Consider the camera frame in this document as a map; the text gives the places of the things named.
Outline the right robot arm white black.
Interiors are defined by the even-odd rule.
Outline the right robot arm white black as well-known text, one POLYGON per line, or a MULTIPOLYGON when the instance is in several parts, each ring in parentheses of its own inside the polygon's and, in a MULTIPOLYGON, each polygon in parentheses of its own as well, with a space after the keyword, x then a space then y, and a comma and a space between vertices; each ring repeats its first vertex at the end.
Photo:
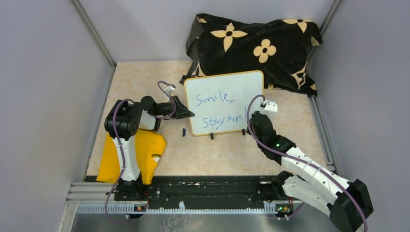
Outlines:
POLYGON ((342 232, 367 232, 374 208, 366 184, 350 181, 318 164, 290 139, 276 133, 268 115, 247 115, 248 132, 265 156, 292 170, 272 186, 278 199, 287 196, 323 212, 342 232))

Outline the white whiteboard yellow frame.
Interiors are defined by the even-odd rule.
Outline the white whiteboard yellow frame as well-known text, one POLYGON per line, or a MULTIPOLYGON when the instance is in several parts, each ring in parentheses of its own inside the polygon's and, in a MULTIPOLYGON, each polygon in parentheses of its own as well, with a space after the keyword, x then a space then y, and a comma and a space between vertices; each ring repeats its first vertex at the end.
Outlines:
POLYGON ((196 77, 184 82, 191 132, 195 136, 247 128, 247 112, 260 110, 251 100, 264 92, 261 71, 196 77))

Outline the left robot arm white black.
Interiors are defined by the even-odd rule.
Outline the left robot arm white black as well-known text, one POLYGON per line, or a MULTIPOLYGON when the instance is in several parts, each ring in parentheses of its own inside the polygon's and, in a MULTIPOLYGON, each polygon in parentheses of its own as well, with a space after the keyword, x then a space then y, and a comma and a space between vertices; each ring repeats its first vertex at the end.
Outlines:
POLYGON ((133 200, 144 196, 150 185, 167 141, 158 134, 162 120, 193 117, 178 96, 157 103, 151 96, 140 102, 118 100, 104 121, 107 138, 98 181, 127 185, 133 200))

